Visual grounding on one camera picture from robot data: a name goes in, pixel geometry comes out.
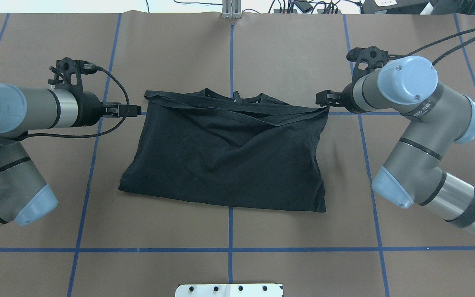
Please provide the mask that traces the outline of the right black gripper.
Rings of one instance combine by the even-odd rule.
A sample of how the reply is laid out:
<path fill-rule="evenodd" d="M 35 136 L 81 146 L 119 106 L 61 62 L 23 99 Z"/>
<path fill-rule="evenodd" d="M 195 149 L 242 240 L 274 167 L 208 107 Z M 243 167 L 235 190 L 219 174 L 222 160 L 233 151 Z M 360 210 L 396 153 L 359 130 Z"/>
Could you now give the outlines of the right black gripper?
<path fill-rule="evenodd" d="M 315 95 L 315 104 L 320 107 L 345 107 L 351 113 L 368 113 L 370 105 L 364 99 L 363 87 L 364 81 L 349 83 L 342 92 L 333 92 L 324 90 Z"/>

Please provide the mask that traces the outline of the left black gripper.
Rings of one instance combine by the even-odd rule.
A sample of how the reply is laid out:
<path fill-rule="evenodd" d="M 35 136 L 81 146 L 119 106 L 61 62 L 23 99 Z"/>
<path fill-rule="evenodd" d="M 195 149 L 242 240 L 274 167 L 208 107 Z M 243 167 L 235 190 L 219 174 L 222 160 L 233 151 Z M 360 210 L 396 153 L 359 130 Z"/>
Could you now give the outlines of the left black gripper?
<path fill-rule="evenodd" d="M 137 117 L 142 115 L 142 107 L 132 104 L 102 103 L 92 92 L 73 94 L 78 107 L 78 115 L 73 127 L 95 125 L 101 117 Z"/>

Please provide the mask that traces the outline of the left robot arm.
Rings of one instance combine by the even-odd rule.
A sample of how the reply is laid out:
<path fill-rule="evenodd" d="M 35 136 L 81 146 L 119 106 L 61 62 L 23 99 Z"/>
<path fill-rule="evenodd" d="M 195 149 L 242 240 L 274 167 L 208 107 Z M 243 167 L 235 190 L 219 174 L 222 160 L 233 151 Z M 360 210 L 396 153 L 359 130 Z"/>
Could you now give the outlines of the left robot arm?
<path fill-rule="evenodd" d="M 102 117 L 136 117 L 137 105 L 101 102 L 81 86 L 16 87 L 0 83 L 0 227 L 27 226 L 58 206 L 21 144 L 30 130 L 93 126 Z"/>

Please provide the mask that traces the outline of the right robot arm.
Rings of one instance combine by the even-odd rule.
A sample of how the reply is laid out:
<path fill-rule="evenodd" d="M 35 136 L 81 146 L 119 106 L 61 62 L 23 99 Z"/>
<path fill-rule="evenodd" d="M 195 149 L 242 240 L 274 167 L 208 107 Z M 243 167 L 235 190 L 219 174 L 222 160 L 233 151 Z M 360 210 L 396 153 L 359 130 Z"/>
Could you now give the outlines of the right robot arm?
<path fill-rule="evenodd" d="M 420 205 L 475 235 L 475 186 L 439 167 L 451 145 L 475 139 L 475 102 L 441 83 L 428 59 L 392 60 L 354 78 L 341 92 L 319 92 L 315 103 L 351 113 L 390 108 L 407 118 L 410 124 L 373 179 L 372 189 L 398 207 Z"/>

